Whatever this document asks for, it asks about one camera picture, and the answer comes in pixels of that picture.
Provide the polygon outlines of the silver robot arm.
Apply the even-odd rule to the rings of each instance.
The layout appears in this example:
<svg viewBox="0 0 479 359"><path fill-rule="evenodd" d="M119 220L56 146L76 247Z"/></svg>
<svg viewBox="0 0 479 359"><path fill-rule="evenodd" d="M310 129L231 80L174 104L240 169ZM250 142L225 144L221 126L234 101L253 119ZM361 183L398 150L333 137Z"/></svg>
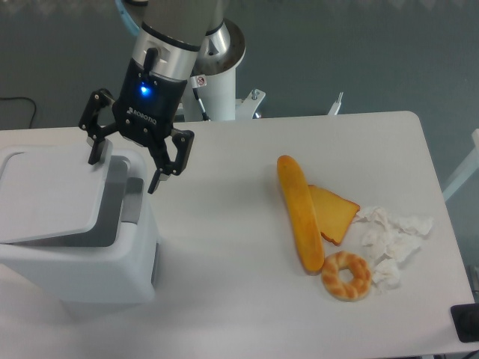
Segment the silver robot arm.
<svg viewBox="0 0 479 359"><path fill-rule="evenodd" d="M233 120L236 91L218 80L233 73L245 54L240 29L224 13L227 1L125 1L129 13L144 8L120 96L102 88L85 106L79 128L92 142L89 164L100 160L106 137L119 132L146 147L156 171L149 193L186 167L193 132L173 127L177 109L185 117Z"/></svg>

